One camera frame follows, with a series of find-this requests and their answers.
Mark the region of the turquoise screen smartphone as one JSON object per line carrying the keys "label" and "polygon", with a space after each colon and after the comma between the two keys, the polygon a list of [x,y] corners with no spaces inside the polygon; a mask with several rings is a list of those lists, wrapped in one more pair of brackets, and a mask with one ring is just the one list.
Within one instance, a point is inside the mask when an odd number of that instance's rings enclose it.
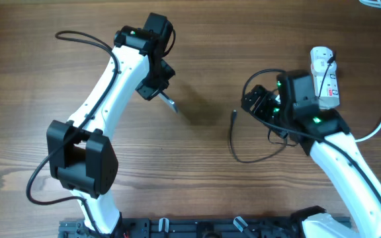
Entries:
{"label": "turquoise screen smartphone", "polygon": [[170,97],[168,97],[163,91],[161,91],[158,94],[158,96],[163,100],[163,102],[165,102],[170,107],[170,109],[173,112],[175,112],[175,113],[179,112],[175,101],[173,99],[171,99]]}

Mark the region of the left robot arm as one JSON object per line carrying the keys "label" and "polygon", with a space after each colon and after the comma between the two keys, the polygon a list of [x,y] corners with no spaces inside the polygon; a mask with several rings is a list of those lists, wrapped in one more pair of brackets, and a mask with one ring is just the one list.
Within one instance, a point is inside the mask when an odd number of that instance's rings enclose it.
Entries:
{"label": "left robot arm", "polygon": [[54,120],[46,137],[51,176],[78,200],[85,215],[80,237],[126,237],[122,214],[111,186],[118,170],[111,139],[132,94],[160,97],[178,111],[164,90],[175,75],[164,57],[176,33],[167,17],[150,13],[143,28],[124,26],[114,35],[114,46],[100,46],[110,55],[95,88],[67,122]]}

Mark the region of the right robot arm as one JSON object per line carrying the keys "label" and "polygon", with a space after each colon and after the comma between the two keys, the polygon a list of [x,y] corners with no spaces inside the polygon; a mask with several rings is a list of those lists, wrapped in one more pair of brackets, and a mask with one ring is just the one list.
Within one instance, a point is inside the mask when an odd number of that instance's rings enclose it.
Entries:
{"label": "right robot arm", "polygon": [[356,229],[321,207],[294,214],[303,237],[381,237],[381,183],[366,164],[349,126],[334,110],[321,110],[307,71],[274,69],[276,89],[242,90],[241,107],[284,141],[292,140],[324,171]]}

